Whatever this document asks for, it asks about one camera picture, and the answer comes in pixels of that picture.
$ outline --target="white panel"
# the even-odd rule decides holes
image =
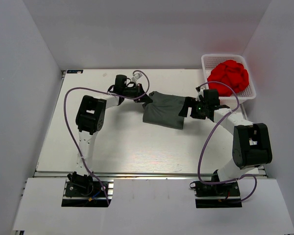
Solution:
[[[21,0],[0,0],[0,235],[11,233],[59,94],[61,71]]]
[[[274,0],[244,52],[257,97],[246,104],[253,122],[268,125],[277,179],[294,224],[294,1]]]
[[[64,123],[63,100],[73,87],[106,91],[114,84],[116,74],[131,77],[133,70],[84,70],[66,74],[52,123],[39,158],[38,171],[71,172],[75,170],[77,149]],[[202,70],[144,70],[150,79],[150,92],[180,96],[197,96],[196,87],[203,83]],[[144,77],[139,82],[147,88]],[[68,96],[68,120],[78,138],[75,117],[88,91],[73,91]],[[93,171],[109,173],[197,173],[200,151],[215,124],[209,120],[188,117],[184,130],[143,123],[141,103],[126,100],[108,109],[94,150]],[[232,158],[233,137],[219,127],[206,149],[202,173],[213,173]]]
[[[62,69],[197,68],[241,54],[270,0],[24,0]]]
[[[14,230],[47,234],[284,235],[294,233],[276,180],[242,208],[196,209],[192,180],[115,180],[108,208],[62,208],[65,179],[29,179]],[[240,180],[242,196],[254,180]]]

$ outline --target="white enclosure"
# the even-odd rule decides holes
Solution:
[[[0,0],[0,235],[34,174],[61,70],[198,70],[209,53],[246,59],[257,97],[244,106],[269,127],[266,171],[294,226],[294,0]]]

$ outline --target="red towel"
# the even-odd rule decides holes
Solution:
[[[234,60],[227,60],[216,66],[207,79],[222,82],[231,87],[235,93],[242,92],[249,85],[248,72],[244,66]],[[210,89],[217,89],[219,96],[231,96],[232,92],[226,86],[218,83],[210,83]]]

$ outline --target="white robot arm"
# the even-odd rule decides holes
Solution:
[[[134,100],[134,102],[152,102],[148,95],[144,95],[145,92],[142,85],[137,83],[137,79],[141,76],[141,73],[137,73],[132,79],[129,79],[125,75],[117,75],[115,84],[109,88],[111,95],[99,94],[96,95],[96,98],[89,95],[83,97],[75,122],[78,127],[79,148],[83,154],[82,158],[90,169],[93,166],[95,140],[98,131],[102,129],[105,110],[120,105],[124,101],[124,97],[136,98],[142,96]],[[82,158],[78,154],[76,172],[80,175],[88,174]]]
[[[184,106],[179,113],[186,117],[191,107],[191,117],[196,119],[209,118],[217,123],[229,112],[226,105],[220,105],[217,90],[201,90],[197,88],[198,97],[186,97]],[[267,126],[263,123],[252,123],[239,114],[232,113],[220,124],[233,135],[232,159],[218,169],[218,181],[238,179],[255,167],[272,161],[272,153]]]

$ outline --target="wire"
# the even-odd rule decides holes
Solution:
[[[91,197],[92,200],[94,200],[95,197],[97,197],[99,195],[100,191],[98,193],[96,193],[94,196]]]
[[[90,195],[93,192],[93,190],[94,190],[94,185],[92,185],[92,190],[90,191],[90,193],[88,193],[87,195],[85,195],[85,194],[80,194],[80,195],[82,195],[82,196],[88,196],[88,195]]]
[[[252,174],[244,174],[244,175],[242,175],[242,176],[241,176],[240,178],[238,178],[238,179],[225,180],[225,181],[221,181],[221,182],[207,182],[207,181],[203,181],[203,180],[201,179],[201,177],[200,177],[200,167],[201,167],[202,158],[203,158],[203,155],[204,155],[205,149],[206,149],[206,147],[207,147],[207,144],[208,144],[210,138],[212,137],[212,135],[213,135],[213,133],[215,132],[216,128],[221,124],[221,122],[223,122],[228,116],[230,116],[234,111],[238,110],[238,108],[240,107],[239,98],[237,97],[236,93],[233,91],[233,89],[232,89],[231,87],[229,87],[228,85],[226,85],[226,84],[224,84],[224,83],[222,83],[222,82],[217,82],[217,81],[205,82],[205,83],[201,84],[201,85],[199,86],[199,88],[202,87],[203,85],[206,85],[206,84],[209,84],[209,83],[218,83],[218,84],[222,84],[222,85],[226,86],[228,89],[230,89],[231,92],[233,93],[233,95],[234,95],[235,98],[236,98],[237,106],[236,106],[236,108],[234,108],[231,112],[229,112],[229,113],[227,113],[226,115],[224,115],[224,116],[220,119],[220,121],[218,121],[218,122],[216,123],[216,125],[214,126],[214,128],[213,128],[212,131],[210,132],[210,134],[209,134],[207,140],[205,141],[205,144],[204,144],[204,146],[203,146],[203,148],[202,148],[202,150],[201,150],[200,157],[199,157],[199,161],[198,161],[198,168],[197,168],[198,179],[199,179],[199,181],[200,181],[202,184],[205,184],[205,185],[220,185],[220,184],[225,184],[225,183],[234,182],[234,181],[240,180],[240,179],[242,179],[242,178],[245,178],[245,177],[247,177],[247,176],[249,176],[249,177],[253,177],[253,178],[255,179],[255,186],[254,186],[254,189],[252,190],[252,192],[251,192],[246,198],[244,198],[244,199],[242,199],[242,200],[240,200],[240,201],[236,201],[235,203],[243,202],[243,201],[245,201],[246,199],[250,198],[251,195],[252,195],[252,194],[255,192],[255,190],[256,190],[256,187],[257,187],[257,179],[256,179],[256,177],[255,177],[254,175],[252,175]]]
[[[97,92],[97,93],[101,93],[101,94],[109,94],[109,95],[113,95],[113,96],[117,96],[117,97],[121,97],[121,98],[125,98],[125,99],[132,99],[132,100],[139,99],[139,98],[141,98],[141,97],[143,97],[144,95],[147,94],[147,92],[148,92],[148,90],[149,90],[149,87],[150,87],[150,81],[149,81],[149,79],[148,79],[148,76],[147,76],[143,71],[135,70],[135,71],[133,71],[133,75],[135,75],[136,72],[140,72],[140,73],[142,73],[142,74],[145,76],[145,78],[146,78],[146,80],[147,80],[147,83],[148,83],[147,90],[145,91],[144,94],[140,95],[139,97],[136,97],[136,98],[129,98],[129,97],[126,97],[126,96],[123,96],[123,95],[114,94],[114,93],[107,93],[107,92],[101,92],[101,91],[97,91],[97,90],[90,89],[90,88],[87,88],[87,87],[74,87],[74,88],[71,88],[71,89],[69,89],[69,90],[66,92],[66,94],[65,94],[65,96],[64,96],[64,102],[63,102],[64,121],[65,121],[65,124],[66,124],[66,126],[67,126],[67,129],[68,129],[68,131],[69,131],[69,134],[70,134],[70,136],[71,136],[71,138],[72,138],[72,140],[73,140],[73,142],[74,142],[74,144],[75,144],[75,146],[76,146],[76,148],[77,148],[77,150],[78,150],[78,153],[79,153],[79,155],[80,155],[80,157],[81,157],[81,159],[82,159],[82,162],[83,162],[83,165],[84,165],[85,169],[87,170],[87,172],[88,172],[92,177],[94,177],[95,179],[98,180],[98,182],[99,182],[99,184],[101,185],[102,188],[104,188],[104,185],[103,185],[103,183],[101,182],[101,180],[100,180],[100,179],[99,179],[99,178],[98,178],[98,177],[97,177],[97,176],[96,176],[96,175],[95,175],[95,174],[94,174],[94,173],[93,173],[93,172],[87,167],[86,162],[85,162],[84,157],[83,157],[83,153],[82,153],[81,149],[79,148],[78,143],[77,143],[76,139],[74,138],[73,132],[72,132],[72,130],[71,130],[71,128],[70,128],[69,121],[68,121],[68,117],[67,117],[67,99],[68,99],[68,95],[69,95],[70,92],[72,92],[72,91],[74,91],[74,90],[86,90],[86,91]],[[108,205],[109,205],[108,194],[107,194],[107,192],[106,192],[105,190],[104,190],[103,192],[104,192],[104,195],[105,195],[105,197],[106,197],[107,203],[108,203]]]

